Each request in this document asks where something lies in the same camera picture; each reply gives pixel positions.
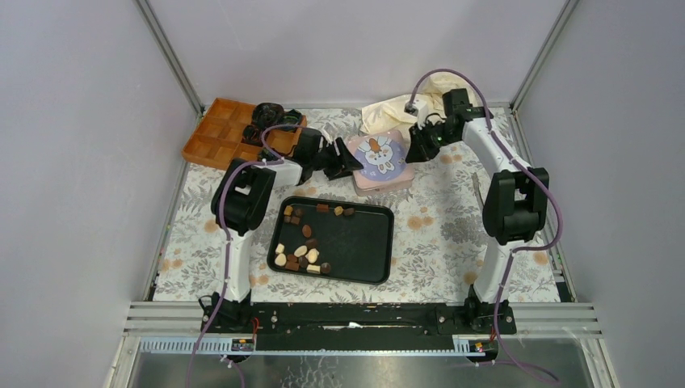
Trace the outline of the silver metal tray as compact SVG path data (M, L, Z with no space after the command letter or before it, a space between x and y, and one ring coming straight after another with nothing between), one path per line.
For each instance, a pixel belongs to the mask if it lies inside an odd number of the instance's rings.
M396 129L354 137L347 143L347 148L364 165L363 170L377 167L384 174L386 171L414 168L406 161L405 139Z

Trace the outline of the black plastic tray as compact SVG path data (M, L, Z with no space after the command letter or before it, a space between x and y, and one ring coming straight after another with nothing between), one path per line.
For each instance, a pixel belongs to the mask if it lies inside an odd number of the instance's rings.
M290 196L279 206L266 261L287 274L380 285L388 280L394 213L387 207ZM312 228L311 238L301 232ZM305 245L302 257L293 252Z

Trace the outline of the metal serving tongs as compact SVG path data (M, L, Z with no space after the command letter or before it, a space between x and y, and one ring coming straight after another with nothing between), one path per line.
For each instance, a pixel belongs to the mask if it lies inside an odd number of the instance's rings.
M485 206L485 201L484 201L484 197L482 195L481 183L480 183L478 174L472 173L471 179L472 179L473 191L474 191L474 195L475 195L476 200L477 200L478 207L480 210L483 210L483 208Z

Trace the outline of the pink grid box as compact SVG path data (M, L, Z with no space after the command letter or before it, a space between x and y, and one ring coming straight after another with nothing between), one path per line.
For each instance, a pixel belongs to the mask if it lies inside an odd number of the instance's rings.
M384 174L377 167L353 173L355 192L358 196L375 196L410 188L414 177L414 168L409 167L402 171L386 171Z

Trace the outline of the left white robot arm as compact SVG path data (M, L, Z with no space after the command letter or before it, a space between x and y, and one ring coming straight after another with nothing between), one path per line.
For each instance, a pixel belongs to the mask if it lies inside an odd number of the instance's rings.
M276 129L301 131L300 139L286 154L267 142ZM250 324L250 256L254 232L262 224L274 188L305 182L313 171L323 171L330 180L362 169L342 138L328 141L321 131L302 125L277 124L264 129L261 150L255 160L234 158L212 198L211 211L225 232L221 287L211 296L206 323L220 322L232 332Z

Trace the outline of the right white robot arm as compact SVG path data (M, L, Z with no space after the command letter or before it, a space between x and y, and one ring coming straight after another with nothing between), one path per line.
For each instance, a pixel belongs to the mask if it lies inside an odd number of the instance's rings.
M502 312L513 253L523 249L544 227L547 213L548 173L519 159L494 130L490 110L473 106L465 89L443 95L444 118L431 121L427 105L411 96L406 113L415 116L410 128L408 163L427 162L441 149L462 142L490 176L481 207L481 219L490 237L484 267L469 289L463 320L473 332L491 327Z

